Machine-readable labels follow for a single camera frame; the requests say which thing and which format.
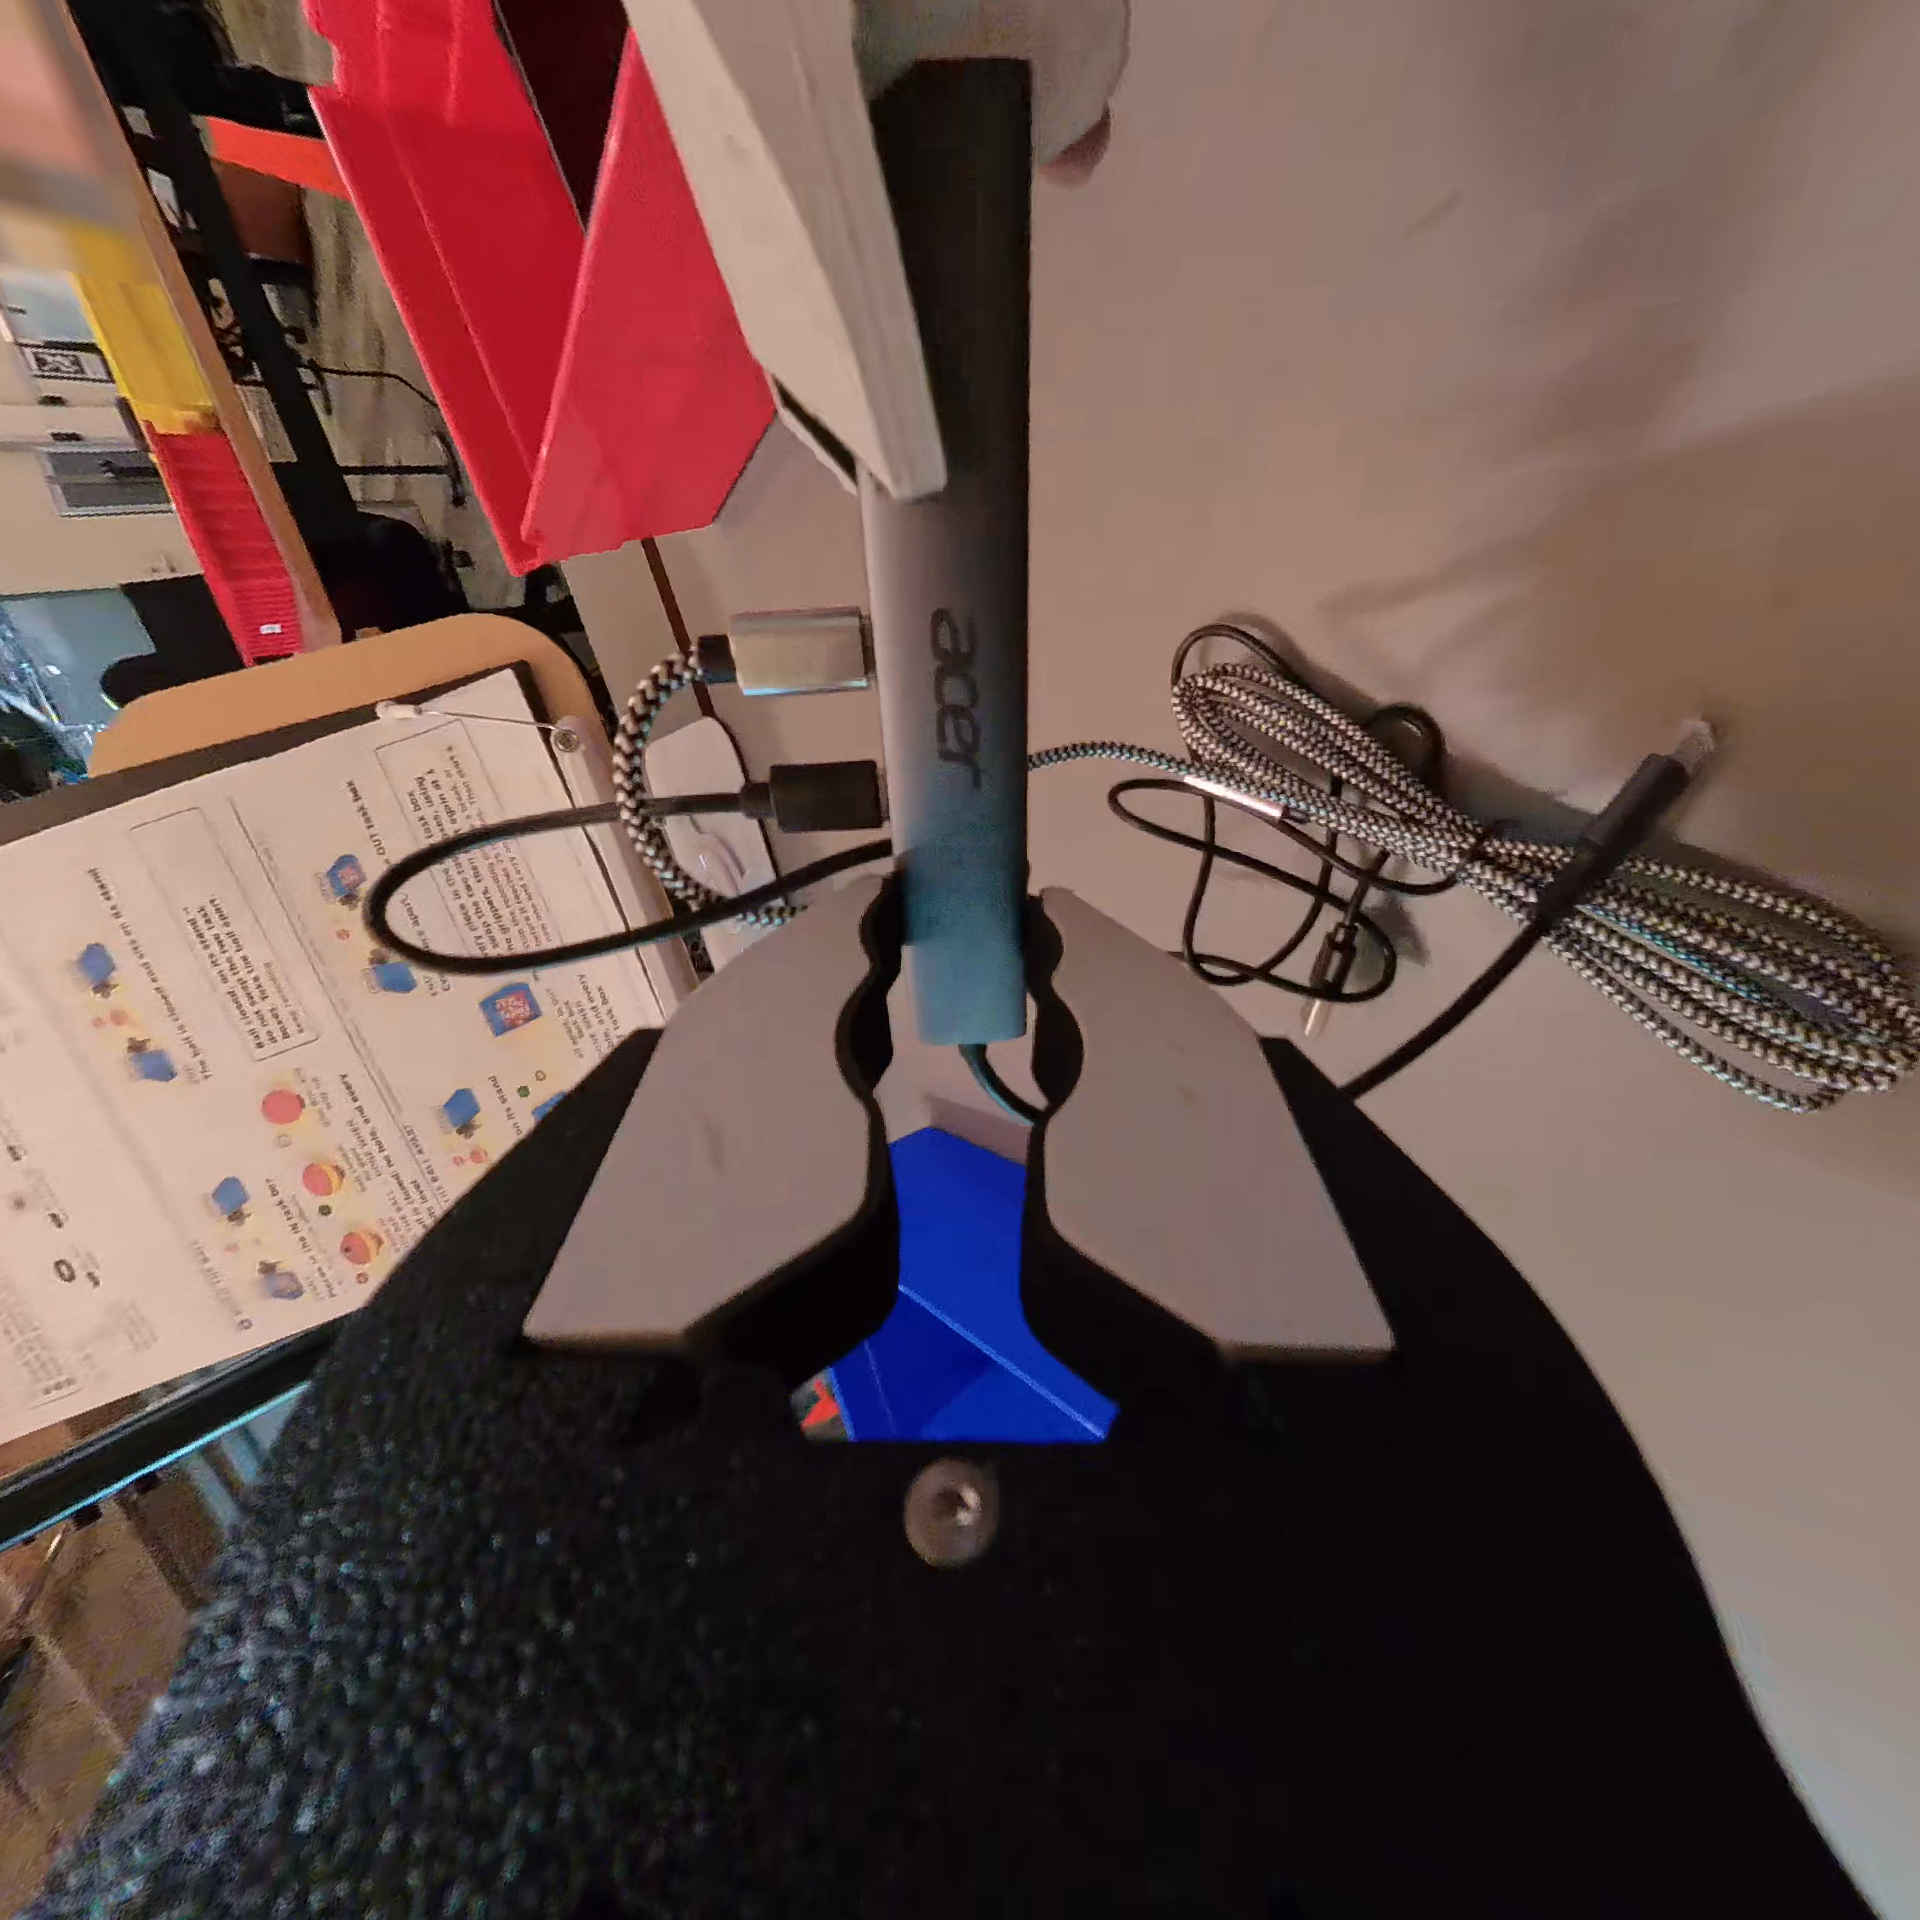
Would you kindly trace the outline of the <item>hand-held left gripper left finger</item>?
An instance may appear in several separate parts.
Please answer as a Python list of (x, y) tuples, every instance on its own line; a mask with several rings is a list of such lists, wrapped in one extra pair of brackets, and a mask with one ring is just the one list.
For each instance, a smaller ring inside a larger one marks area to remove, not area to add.
[(526, 1342), (830, 1363), (888, 1315), (898, 884), (851, 878), (661, 1024), (523, 1319)]

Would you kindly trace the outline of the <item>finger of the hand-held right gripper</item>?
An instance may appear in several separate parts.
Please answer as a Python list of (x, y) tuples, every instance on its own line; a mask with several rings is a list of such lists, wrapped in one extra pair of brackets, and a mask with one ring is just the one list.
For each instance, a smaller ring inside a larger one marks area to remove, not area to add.
[(1030, 151), (1067, 156), (1110, 120), (1130, 23), (1130, 4), (851, 4), (851, 50), (866, 102), (916, 62), (1026, 62)]
[(945, 488), (851, 4), (627, 4), (755, 363), (892, 500)]

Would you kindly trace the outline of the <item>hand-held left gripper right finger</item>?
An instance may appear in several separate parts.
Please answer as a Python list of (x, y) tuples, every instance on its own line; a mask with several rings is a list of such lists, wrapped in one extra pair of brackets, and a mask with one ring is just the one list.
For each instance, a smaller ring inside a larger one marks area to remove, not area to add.
[(1383, 1357), (1383, 1311), (1260, 1036), (1075, 892), (1039, 907), (1079, 1043), (1042, 1139), (1064, 1246), (1230, 1363)]

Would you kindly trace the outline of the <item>red plastic bin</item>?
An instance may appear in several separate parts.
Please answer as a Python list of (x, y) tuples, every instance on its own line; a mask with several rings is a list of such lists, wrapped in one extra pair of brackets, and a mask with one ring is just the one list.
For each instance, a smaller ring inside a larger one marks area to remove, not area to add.
[(777, 418), (622, 4), (304, 4), (310, 102), (513, 574), (705, 530)]

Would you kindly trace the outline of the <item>grey usb hub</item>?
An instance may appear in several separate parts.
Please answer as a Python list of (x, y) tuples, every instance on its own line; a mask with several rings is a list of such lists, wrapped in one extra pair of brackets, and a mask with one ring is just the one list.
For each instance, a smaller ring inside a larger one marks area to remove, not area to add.
[(1030, 70), (916, 62), (871, 111), (945, 481), (857, 483), (903, 972), (926, 1046), (1026, 1032)]

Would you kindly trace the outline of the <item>blue plastic bin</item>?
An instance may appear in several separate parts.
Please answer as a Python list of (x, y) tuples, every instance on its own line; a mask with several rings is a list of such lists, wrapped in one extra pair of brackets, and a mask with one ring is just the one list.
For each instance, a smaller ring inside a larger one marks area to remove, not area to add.
[(1026, 1170), (923, 1127), (892, 1142), (898, 1304), (794, 1410), (815, 1442), (1100, 1442), (1113, 1403), (1019, 1298)]

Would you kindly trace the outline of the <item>white board stand base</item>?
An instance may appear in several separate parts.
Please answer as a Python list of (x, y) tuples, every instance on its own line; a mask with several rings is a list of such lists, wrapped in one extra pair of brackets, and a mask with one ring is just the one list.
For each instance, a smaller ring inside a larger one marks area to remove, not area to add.
[[(642, 752), (647, 789), (666, 796), (735, 795), (743, 779), (743, 760), (730, 733), (708, 716), (696, 716), (661, 739), (652, 735)], [(767, 828), (735, 814), (693, 814), (659, 823), (679, 870), (721, 899), (758, 888), (777, 874)], [(702, 931), (708, 972), (726, 971), (740, 949), (758, 943), (765, 926), (728, 922)]]

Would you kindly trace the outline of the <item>yellow plastic bin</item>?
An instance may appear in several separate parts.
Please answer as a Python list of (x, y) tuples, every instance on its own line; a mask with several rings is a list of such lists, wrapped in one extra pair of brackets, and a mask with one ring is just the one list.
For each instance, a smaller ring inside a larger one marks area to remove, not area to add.
[(68, 278), (131, 415), (164, 437), (213, 434), (215, 403), (149, 247), (94, 222), (65, 235)]

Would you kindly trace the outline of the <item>small red bin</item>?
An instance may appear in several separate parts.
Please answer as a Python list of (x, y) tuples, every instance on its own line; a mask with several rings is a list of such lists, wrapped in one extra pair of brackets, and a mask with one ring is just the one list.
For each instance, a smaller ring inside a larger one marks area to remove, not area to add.
[(298, 586), (228, 437), (218, 427), (149, 430), (147, 450), (237, 656), (300, 656)]

